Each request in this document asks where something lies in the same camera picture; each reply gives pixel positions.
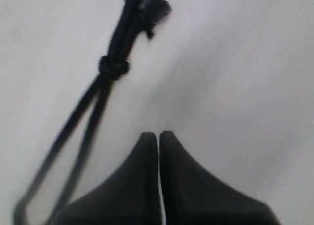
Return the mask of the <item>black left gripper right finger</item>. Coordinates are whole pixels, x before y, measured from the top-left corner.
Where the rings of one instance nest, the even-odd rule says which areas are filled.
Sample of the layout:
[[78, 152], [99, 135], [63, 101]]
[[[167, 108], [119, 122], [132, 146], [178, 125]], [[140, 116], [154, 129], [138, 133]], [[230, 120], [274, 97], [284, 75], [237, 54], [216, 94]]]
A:
[[175, 134], [159, 136], [159, 165], [168, 225], [278, 225], [270, 207], [203, 168]]

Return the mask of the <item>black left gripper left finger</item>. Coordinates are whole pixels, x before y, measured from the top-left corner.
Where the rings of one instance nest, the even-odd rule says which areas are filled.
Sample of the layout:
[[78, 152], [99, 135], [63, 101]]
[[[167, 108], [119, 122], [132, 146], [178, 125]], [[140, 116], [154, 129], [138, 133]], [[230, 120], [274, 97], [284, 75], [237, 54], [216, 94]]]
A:
[[160, 225], [158, 148], [142, 133], [120, 167], [101, 185], [61, 209], [53, 225]]

